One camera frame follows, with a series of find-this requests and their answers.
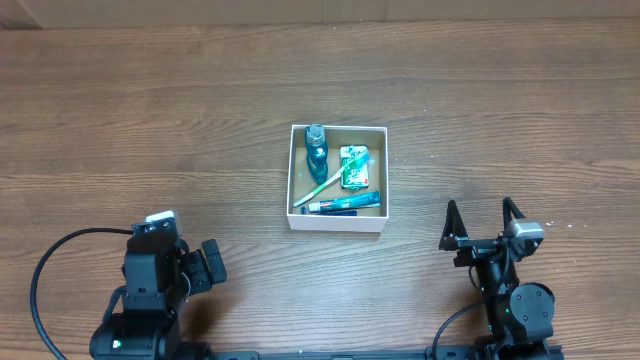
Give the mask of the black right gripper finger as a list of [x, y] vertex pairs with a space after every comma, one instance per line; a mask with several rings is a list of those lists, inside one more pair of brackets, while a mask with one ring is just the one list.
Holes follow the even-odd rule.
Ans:
[[526, 218], [510, 197], [505, 197], [502, 200], [502, 217], [505, 230], [509, 229], [517, 221]]
[[439, 242], [439, 249], [456, 251], [469, 241], [464, 222], [454, 200], [447, 204], [446, 220]]

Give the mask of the Colgate toothpaste tube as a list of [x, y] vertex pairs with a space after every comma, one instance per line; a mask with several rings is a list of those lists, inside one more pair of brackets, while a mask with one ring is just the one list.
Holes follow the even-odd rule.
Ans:
[[310, 213], [329, 213], [335, 211], [346, 211], [364, 207], [378, 206], [379, 204], [380, 193], [378, 191], [375, 191], [333, 200], [324, 200], [310, 203], [308, 205], [308, 209]]

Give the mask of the green white toothbrush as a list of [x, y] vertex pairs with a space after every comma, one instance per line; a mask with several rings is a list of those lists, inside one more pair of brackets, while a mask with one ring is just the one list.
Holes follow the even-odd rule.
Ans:
[[322, 183], [321, 185], [316, 187], [314, 190], [312, 190], [310, 193], [306, 194], [300, 200], [295, 202], [293, 206], [300, 207], [305, 203], [307, 203], [308, 201], [310, 201], [311, 199], [313, 199], [314, 197], [316, 197], [319, 193], [323, 192], [327, 187], [329, 187], [334, 182], [336, 182], [342, 176], [342, 174], [347, 170], [348, 167], [352, 165], [362, 166], [368, 161], [369, 161], [369, 155], [367, 153], [364, 153], [364, 152], [358, 153], [356, 157], [351, 158], [344, 165], [342, 165], [334, 175], [329, 177], [324, 183]]

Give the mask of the green soap packet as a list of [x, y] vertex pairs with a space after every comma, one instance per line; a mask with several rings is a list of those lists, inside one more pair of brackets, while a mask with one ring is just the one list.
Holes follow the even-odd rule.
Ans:
[[341, 165], [345, 167], [340, 184], [345, 190], [362, 190], [369, 187], [369, 152], [365, 145], [348, 145], [340, 148]]

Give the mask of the teal mouthwash bottle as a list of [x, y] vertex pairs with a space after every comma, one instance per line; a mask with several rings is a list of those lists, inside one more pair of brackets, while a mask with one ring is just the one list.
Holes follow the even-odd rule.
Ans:
[[304, 140], [310, 175], [314, 182], [320, 185], [328, 178], [328, 145], [324, 127], [319, 124], [307, 126]]

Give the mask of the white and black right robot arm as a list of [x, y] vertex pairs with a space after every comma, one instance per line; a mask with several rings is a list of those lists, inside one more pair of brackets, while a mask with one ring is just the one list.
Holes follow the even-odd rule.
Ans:
[[[555, 295], [547, 286], [522, 284], [516, 264], [533, 255], [544, 240], [544, 229], [530, 220], [511, 198], [502, 201], [503, 230], [493, 239], [469, 237], [456, 202], [447, 204], [439, 248], [456, 253], [453, 263], [466, 268], [481, 292], [478, 301], [451, 315], [440, 326], [427, 353], [433, 359], [561, 359], [562, 350], [550, 347]], [[439, 340], [454, 320], [484, 308], [489, 334], [472, 345], [439, 348]]]

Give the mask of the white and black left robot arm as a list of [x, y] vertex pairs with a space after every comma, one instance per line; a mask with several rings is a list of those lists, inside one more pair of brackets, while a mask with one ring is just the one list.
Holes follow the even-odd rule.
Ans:
[[186, 300], [226, 281], [215, 240], [190, 252], [169, 233], [136, 234], [127, 243], [125, 286], [112, 298], [123, 311], [109, 307], [94, 332], [89, 352], [94, 359], [185, 359], [214, 357], [210, 345], [181, 339], [180, 314]]

